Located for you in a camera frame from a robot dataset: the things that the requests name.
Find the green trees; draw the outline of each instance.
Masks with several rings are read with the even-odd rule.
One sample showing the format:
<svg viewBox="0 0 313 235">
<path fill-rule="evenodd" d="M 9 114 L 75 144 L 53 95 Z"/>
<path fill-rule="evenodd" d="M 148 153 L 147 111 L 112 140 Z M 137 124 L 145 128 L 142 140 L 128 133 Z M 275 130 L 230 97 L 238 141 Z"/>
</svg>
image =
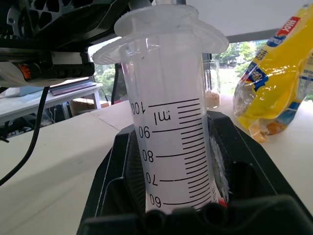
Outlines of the green trees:
<svg viewBox="0 0 313 235">
<path fill-rule="evenodd" d="M 249 44 L 248 42 L 240 43 L 240 45 L 239 45 L 239 57 L 242 60 L 242 63 L 237 64 L 235 67 L 235 72 L 236 72 L 238 78 L 240 78 L 244 74 L 244 72 L 248 68 L 250 62 L 255 57 L 255 54 L 257 53 L 256 48 L 257 47 L 253 48 L 251 46 L 251 44 Z"/>
<path fill-rule="evenodd" d="M 231 43 L 227 51 L 221 54 L 214 54 L 213 59 L 219 60 L 221 66 L 235 66 L 236 58 L 239 56 L 239 44 Z"/>
<path fill-rule="evenodd" d="M 259 41 L 258 44 L 255 46 L 255 52 L 258 53 L 263 47 L 264 45 L 266 44 L 266 40 L 262 40 L 262 41 Z"/>
<path fill-rule="evenodd" d="M 312 100 L 313 101 L 313 91 L 311 91 L 307 97 L 305 97 L 305 100 Z"/>
<path fill-rule="evenodd" d="M 113 90 L 115 67 L 114 65 L 109 66 L 94 65 L 94 67 L 95 67 L 94 72 L 95 81 L 98 83 L 102 83 L 102 89 L 99 90 L 99 95 L 102 100 L 106 100 L 105 95 L 110 100 Z"/>
</svg>

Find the white table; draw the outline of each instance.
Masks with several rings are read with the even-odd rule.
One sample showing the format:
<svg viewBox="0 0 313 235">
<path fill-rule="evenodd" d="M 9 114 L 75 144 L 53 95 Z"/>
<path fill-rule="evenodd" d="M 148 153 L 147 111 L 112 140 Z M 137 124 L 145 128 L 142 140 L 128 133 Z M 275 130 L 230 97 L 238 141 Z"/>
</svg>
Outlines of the white table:
<svg viewBox="0 0 313 235">
<path fill-rule="evenodd" d="M 89 94 L 93 94 L 96 108 L 100 109 L 99 88 L 100 84 L 93 87 L 84 88 L 78 91 L 53 96 L 51 93 L 47 95 L 45 108 L 50 108 L 58 104 L 63 104 L 65 118 L 69 118 L 65 102 L 80 98 Z M 37 113 L 39 101 L 42 91 L 28 94 L 21 97 L 10 97 L 0 99 L 0 123 L 14 120 L 31 113 Z"/>
<path fill-rule="evenodd" d="M 313 213 L 310 108 L 312 104 L 303 103 L 291 125 L 262 146 Z M 230 97 L 217 111 L 237 123 Z M 0 235 L 75 234 L 96 169 L 114 136 L 130 124 L 131 110 L 125 101 L 42 128 L 33 156 L 0 187 Z M 20 161 L 31 135 L 0 142 L 0 177 Z"/>
</svg>

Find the transparent plastic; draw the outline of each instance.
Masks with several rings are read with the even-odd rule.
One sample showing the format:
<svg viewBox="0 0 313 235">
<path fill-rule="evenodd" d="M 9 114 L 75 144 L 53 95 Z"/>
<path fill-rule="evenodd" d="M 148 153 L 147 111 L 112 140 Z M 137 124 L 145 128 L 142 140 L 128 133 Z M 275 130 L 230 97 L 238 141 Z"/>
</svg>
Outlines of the transparent plastic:
<svg viewBox="0 0 313 235">
<path fill-rule="evenodd" d="M 198 210 L 217 202 L 201 69 L 201 45 L 209 41 L 200 43 L 205 38 L 200 40 L 198 35 L 209 32 L 206 39 L 217 39 L 220 33 L 194 26 L 197 11 L 187 6 L 149 7 L 124 17 L 115 31 L 125 37 L 97 52 L 94 61 L 122 62 L 143 164 L 147 210 Z M 136 34 L 128 35 L 123 29 Z M 226 49 L 223 42 L 224 36 L 214 41 L 219 49 Z"/>
<path fill-rule="evenodd" d="M 306 4 L 267 41 L 236 87 L 234 113 L 258 142 L 285 130 L 313 89 L 312 31 L 313 4 Z"/>
</svg>

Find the window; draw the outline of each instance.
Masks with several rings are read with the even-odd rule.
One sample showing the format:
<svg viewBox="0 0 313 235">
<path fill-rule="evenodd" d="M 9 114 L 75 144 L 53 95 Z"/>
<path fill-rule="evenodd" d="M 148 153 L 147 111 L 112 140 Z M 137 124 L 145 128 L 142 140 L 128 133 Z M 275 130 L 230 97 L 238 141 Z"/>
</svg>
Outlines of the window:
<svg viewBox="0 0 313 235">
<path fill-rule="evenodd" d="M 267 40 L 231 43 L 227 51 L 212 55 L 212 59 L 220 62 L 221 94 L 234 94 L 239 79 L 266 42 Z M 305 101 L 313 102 L 313 91 L 307 95 Z"/>
<path fill-rule="evenodd" d="M 116 41 L 120 37 L 113 38 L 103 43 L 99 43 L 97 45 L 91 46 L 88 48 L 88 53 L 90 56 L 90 60 L 92 60 L 92 55 L 98 51 L 100 48 L 104 47 L 105 45 Z M 102 87 L 99 90 L 99 95 L 101 100 L 108 99 L 111 101 L 111 95 L 113 91 L 113 84 L 114 84 L 114 77 L 115 77 L 115 67 L 113 65 L 94 65 L 95 72 L 94 72 L 94 80 L 97 83 L 102 83 Z"/>
</svg>

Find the plastic bag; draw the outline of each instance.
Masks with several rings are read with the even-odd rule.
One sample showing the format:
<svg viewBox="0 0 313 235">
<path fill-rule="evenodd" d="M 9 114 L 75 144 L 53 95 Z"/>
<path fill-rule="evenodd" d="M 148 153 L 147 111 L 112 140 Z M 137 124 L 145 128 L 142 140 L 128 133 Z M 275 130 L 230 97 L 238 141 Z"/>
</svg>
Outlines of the plastic bag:
<svg viewBox="0 0 313 235">
<path fill-rule="evenodd" d="M 313 89 L 313 4 L 304 5 L 258 52 L 237 84 L 233 108 L 258 142 L 283 131 Z"/>
</svg>

